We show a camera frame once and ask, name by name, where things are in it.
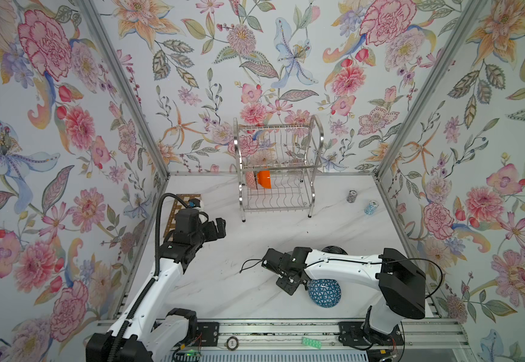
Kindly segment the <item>black white patterned bowl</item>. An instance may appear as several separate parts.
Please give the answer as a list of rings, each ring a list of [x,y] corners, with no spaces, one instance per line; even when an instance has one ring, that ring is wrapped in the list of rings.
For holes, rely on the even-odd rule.
[[[246,186],[249,189],[258,189],[258,182],[254,171],[248,171],[245,173]]]

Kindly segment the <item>orange plastic bowl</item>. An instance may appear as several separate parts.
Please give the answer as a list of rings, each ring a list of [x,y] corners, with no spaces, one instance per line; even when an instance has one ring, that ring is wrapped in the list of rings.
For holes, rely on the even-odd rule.
[[[258,184],[264,189],[271,189],[271,173],[269,170],[261,170],[257,173],[256,179]]]

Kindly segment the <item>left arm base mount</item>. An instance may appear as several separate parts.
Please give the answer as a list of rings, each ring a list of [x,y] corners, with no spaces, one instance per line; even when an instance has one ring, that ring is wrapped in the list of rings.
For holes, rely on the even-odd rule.
[[[172,309],[152,332],[158,347],[167,350],[183,345],[216,347],[219,341],[219,322],[200,322],[195,311]]]

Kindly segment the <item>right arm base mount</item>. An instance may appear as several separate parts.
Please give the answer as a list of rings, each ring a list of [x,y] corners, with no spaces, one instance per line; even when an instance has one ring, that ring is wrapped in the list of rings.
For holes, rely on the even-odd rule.
[[[371,325],[372,306],[369,307],[366,317],[360,321],[342,321],[338,323],[338,340],[343,346],[368,351],[372,347],[397,347],[405,345],[401,328],[396,325],[390,334],[375,331]]]

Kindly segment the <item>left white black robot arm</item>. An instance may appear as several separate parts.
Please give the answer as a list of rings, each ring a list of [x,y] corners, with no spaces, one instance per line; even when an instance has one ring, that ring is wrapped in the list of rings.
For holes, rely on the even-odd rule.
[[[156,217],[154,268],[145,286],[106,333],[90,338],[85,347],[87,361],[176,361],[177,353],[217,340],[213,326],[200,327],[192,310],[172,309],[164,319],[159,317],[196,253],[205,243],[226,236],[226,221],[211,220],[200,199],[185,202],[178,195],[171,197],[182,208],[164,238],[159,235],[161,217]]]

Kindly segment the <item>dark floral ceramic bowl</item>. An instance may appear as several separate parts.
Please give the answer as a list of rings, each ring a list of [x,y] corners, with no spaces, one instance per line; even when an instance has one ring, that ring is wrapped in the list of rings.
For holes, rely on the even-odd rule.
[[[342,249],[341,247],[337,246],[327,246],[322,249],[322,252],[324,253],[333,253],[333,254],[339,254],[339,255],[347,255],[348,253]]]

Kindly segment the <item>blue geometric patterned bowl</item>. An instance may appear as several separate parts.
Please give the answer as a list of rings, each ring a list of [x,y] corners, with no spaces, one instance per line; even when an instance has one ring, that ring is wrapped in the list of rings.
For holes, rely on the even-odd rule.
[[[324,309],[337,306],[342,298],[341,287],[333,279],[311,280],[306,290],[312,302]]]

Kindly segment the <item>chrome two-tier dish rack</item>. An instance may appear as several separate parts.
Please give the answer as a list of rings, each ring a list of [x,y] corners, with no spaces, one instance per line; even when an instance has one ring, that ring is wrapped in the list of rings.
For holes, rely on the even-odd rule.
[[[301,124],[242,125],[234,120],[235,167],[241,221],[252,213],[304,211],[313,217],[315,179],[321,166],[324,128],[317,116]],[[271,189],[246,186],[245,173],[269,170]]]

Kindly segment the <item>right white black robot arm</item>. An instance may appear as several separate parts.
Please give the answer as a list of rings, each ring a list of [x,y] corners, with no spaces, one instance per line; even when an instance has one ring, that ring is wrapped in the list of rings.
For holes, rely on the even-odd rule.
[[[322,279],[380,292],[381,299],[368,308],[360,327],[372,343],[390,339],[403,320],[422,320],[426,315],[425,273],[393,248],[372,256],[328,253],[310,247],[297,247],[291,253],[270,248],[262,258],[262,267],[278,276],[277,286],[289,295],[301,284]]]

